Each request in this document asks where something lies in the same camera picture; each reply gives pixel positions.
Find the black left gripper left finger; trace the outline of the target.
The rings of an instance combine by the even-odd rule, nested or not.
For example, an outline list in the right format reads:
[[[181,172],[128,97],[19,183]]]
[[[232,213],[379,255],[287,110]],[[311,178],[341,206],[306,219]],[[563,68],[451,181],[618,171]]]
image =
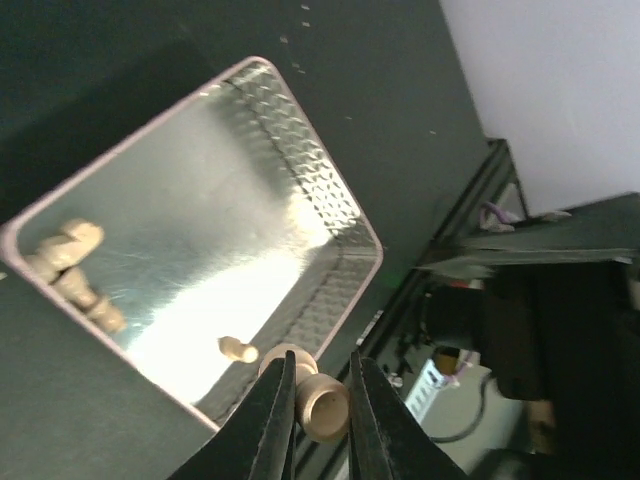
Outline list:
[[[294,477],[295,354],[269,363],[221,430],[170,480]]]

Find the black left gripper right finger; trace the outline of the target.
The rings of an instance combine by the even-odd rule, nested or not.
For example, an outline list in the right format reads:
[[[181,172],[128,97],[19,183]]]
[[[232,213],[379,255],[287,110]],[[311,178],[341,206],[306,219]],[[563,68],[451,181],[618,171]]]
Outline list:
[[[453,480],[465,472],[422,430],[376,362],[350,357],[349,477]]]

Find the pink plastic tray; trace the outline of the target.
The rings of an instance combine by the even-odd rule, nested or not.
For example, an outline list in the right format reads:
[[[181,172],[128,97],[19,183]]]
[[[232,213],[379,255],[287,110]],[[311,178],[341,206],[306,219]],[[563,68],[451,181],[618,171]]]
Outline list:
[[[81,267],[125,327],[99,340],[212,429],[254,383],[225,336],[266,353],[329,346],[383,248],[284,78],[249,57],[28,206],[2,258],[55,305],[28,263],[69,220],[100,227]]]

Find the light bishop tray corner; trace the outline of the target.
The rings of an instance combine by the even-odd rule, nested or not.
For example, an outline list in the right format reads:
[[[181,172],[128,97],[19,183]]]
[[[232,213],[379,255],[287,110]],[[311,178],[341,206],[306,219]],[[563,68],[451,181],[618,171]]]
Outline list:
[[[78,308],[90,321],[108,333],[126,328],[126,320],[107,295],[94,290],[79,267],[65,270],[52,286],[67,301]]]

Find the light knight in tray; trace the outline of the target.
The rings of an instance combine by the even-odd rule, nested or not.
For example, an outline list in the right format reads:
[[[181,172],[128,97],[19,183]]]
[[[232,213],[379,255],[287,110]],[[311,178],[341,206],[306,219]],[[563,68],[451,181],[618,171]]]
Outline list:
[[[101,226],[81,218],[71,219],[61,225],[56,235],[42,240],[25,261],[36,275],[51,284],[97,249],[104,236]]]

